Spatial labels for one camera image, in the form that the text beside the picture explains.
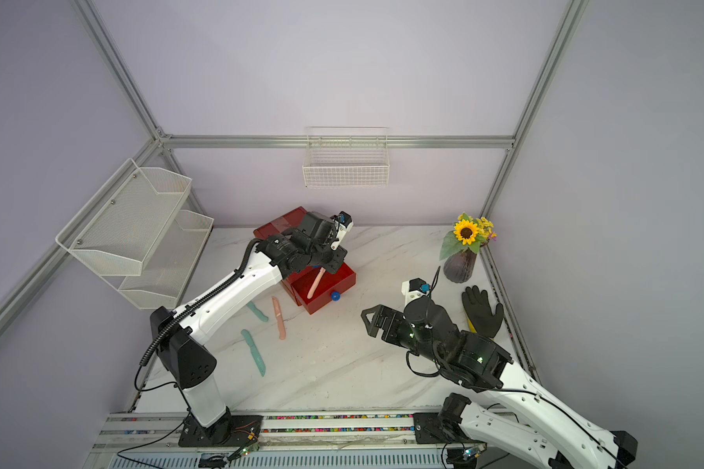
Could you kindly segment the pink fruit knife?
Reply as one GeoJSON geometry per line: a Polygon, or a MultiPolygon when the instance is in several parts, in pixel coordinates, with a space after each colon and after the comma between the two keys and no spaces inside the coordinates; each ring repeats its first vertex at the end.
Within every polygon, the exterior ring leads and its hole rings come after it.
{"type": "Polygon", "coordinates": [[[320,269],[318,270],[318,273],[317,273],[317,275],[316,275],[316,277],[315,277],[315,279],[314,279],[314,281],[313,281],[311,287],[308,289],[308,292],[307,292],[307,295],[306,295],[306,298],[307,298],[308,300],[312,299],[313,296],[315,295],[315,293],[316,293],[316,291],[317,291],[317,289],[318,289],[318,287],[319,287],[319,285],[320,285],[320,283],[321,283],[321,281],[322,281],[322,279],[323,279],[325,273],[326,273],[326,269],[325,269],[325,268],[320,268],[320,269]]]}
{"type": "Polygon", "coordinates": [[[274,309],[275,319],[277,322],[277,328],[279,332],[279,340],[285,340],[287,338],[287,330],[284,321],[284,315],[282,310],[282,305],[278,297],[272,297],[272,305],[274,309]]]}

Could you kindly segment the red drawer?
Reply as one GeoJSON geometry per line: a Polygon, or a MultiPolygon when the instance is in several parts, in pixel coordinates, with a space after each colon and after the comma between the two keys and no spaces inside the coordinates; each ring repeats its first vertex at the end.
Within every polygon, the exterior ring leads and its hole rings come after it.
{"type": "Polygon", "coordinates": [[[300,273],[292,274],[286,280],[289,294],[309,315],[317,313],[329,303],[338,301],[343,293],[356,285],[357,281],[356,273],[343,263],[336,274],[324,274],[315,295],[308,300],[306,295],[318,270],[319,268],[308,267],[300,273]]]}

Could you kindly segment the red drawer cabinet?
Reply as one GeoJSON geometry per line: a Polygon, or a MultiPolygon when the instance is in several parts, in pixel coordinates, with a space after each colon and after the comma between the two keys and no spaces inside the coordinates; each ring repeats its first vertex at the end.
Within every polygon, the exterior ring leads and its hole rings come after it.
{"type": "Polygon", "coordinates": [[[336,230],[332,216],[297,207],[285,215],[255,229],[253,234],[260,240],[259,246],[278,262],[282,274],[281,284],[287,293],[286,280],[310,265],[313,247],[331,244],[336,230]]]}

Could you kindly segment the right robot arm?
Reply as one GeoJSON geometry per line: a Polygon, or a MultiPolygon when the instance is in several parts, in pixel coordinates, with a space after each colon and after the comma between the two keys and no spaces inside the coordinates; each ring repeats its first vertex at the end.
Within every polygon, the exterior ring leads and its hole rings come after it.
{"type": "Polygon", "coordinates": [[[457,440],[479,441],[537,468],[627,468],[639,443],[626,431],[609,431],[584,418],[531,377],[493,339],[459,329],[427,296],[403,311],[377,305],[362,312],[371,337],[436,364],[441,377],[483,395],[516,418],[499,416],[458,393],[438,418],[457,440]]]}

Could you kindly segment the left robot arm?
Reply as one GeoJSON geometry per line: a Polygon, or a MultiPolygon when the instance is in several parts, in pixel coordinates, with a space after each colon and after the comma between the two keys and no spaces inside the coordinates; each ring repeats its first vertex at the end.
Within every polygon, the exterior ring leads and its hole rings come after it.
{"type": "Polygon", "coordinates": [[[199,442],[224,446],[238,433],[213,377],[217,359],[207,342],[238,310],[287,277],[312,267],[336,273],[347,254],[341,242],[352,228],[344,211],[332,217],[307,212],[297,227],[251,240],[238,268],[192,301],[152,312],[152,342],[139,367],[148,367],[153,357],[162,362],[187,405],[185,427],[199,442]]]}

